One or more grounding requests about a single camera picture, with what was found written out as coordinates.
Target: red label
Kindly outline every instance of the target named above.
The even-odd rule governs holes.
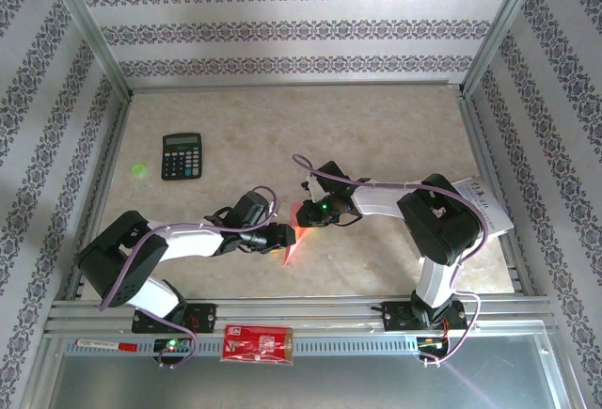
[[[228,325],[222,360],[292,364],[293,330],[290,327]]]

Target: patterned wallpaper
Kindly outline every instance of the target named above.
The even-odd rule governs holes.
[[[129,84],[460,83],[503,0],[85,0]]]
[[[19,407],[121,103],[61,0],[0,1],[0,408]]]
[[[473,94],[533,286],[602,407],[601,0],[526,0]]]

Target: beige floor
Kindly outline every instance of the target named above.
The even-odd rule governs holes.
[[[160,178],[164,134],[200,132],[203,176]],[[475,175],[452,87],[374,86],[249,89],[136,95],[123,137],[102,227],[126,210],[166,222],[198,221],[234,204],[247,190],[269,185],[290,204],[306,198],[295,152],[315,165],[335,160],[353,178],[416,181],[433,172],[450,181]],[[143,179],[130,168],[144,163]],[[160,264],[154,275],[186,297],[409,294],[420,265],[402,222],[370,216],[349,228],[314,229],[290,265],[283,251],[232,253]],[[499,242],[467,264],[458,289],[512,291]],[[91,288],[85,299],[97,299]]]

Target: black calculator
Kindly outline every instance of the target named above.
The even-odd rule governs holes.
[[[202,173],[200,134],[167,134],[163,137],[161,179],[185,181]]]

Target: black bracket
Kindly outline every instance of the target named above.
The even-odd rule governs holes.
[[[424,326],[414,316],[410,301],[386,301],[380,307],[373,307],[382,313],[385,331],[422,331]],[[452,301],[445,312],[450,322],[450,329],[466,329],[467,317],[464,305],[460,301]]]
[[[182,326],[196,334],[212,334],[216,311],[215,304],[188,304],[183,314]],[[167,327],[139,310],[134,312],[132,332],[134,334],[182,334],[182,331]]]

